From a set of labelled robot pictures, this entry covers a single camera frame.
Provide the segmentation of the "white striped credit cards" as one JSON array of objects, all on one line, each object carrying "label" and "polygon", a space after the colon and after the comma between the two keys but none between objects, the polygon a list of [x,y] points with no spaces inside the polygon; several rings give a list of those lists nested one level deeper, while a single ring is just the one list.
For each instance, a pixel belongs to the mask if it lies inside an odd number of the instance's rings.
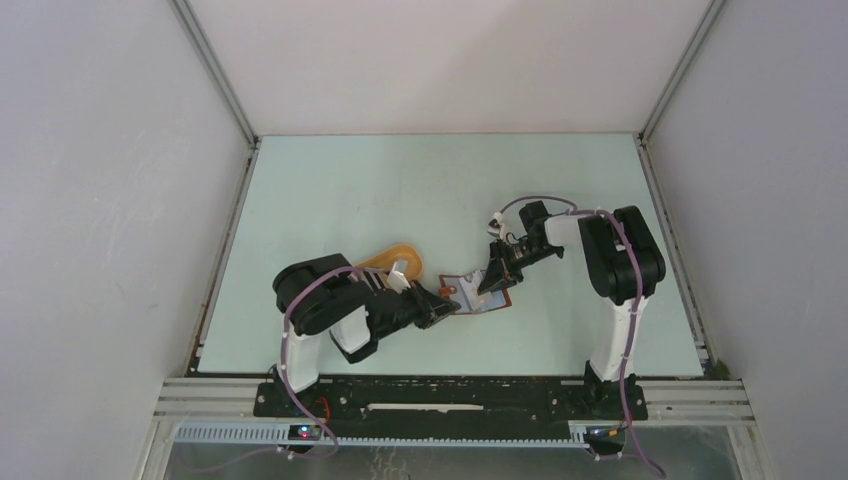
[{"label": "white striped credit cards", "polygon": [[476,270],[462,277],[460,286],[472,313],[481,313],[498,308],[501,297],[494,293],[480,293],[479,287],[484,278],[483,270]]}]

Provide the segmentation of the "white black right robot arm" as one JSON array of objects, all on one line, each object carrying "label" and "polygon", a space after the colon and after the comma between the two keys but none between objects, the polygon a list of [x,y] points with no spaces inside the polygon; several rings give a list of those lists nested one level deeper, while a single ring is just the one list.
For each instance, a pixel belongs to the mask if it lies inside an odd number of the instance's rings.
[{"label": "white black right robot arm", "polygon": [[665,259],[641,210],[579,209],[566,199],[530,195],[495,212],[487,226],[494,237],[477,286],[480,295],[524,280],[523,270],[570,248],[582,252],[595,293],[609,304],[588,361],[598,380],[581,392],[585,411],[606,418],[622,403],[621,382],[633,374],[633,356],[644,307],[666,276]]}]

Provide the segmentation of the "brown leather card holder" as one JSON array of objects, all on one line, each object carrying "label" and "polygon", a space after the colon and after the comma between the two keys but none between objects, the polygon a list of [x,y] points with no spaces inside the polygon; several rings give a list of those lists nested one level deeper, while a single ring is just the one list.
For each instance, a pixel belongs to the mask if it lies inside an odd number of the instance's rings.
[{"label": "brown leather card holder", "polygon": [[465,275],[440,275],[439,294],[456,302],[460,308],[454,315],[479,315],[512,306],[507,290],[479,293],[484,271],[475,270]]}]

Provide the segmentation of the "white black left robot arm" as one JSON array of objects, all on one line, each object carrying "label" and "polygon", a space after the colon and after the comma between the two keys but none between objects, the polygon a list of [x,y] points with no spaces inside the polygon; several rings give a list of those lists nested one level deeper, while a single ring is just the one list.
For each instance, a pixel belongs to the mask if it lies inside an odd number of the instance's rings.
[{"label": "white black left robot arm", "polygon": [[420,260],[405,254],[352,265],[332,254],[290,265],[272,282],[284,316],[278,404],[304,416],[316,403],[319,353],[328,337],[350,364],[373,353],[386,337],[407,327],[428,329],[461,305],[427,290],[417,279]]}]

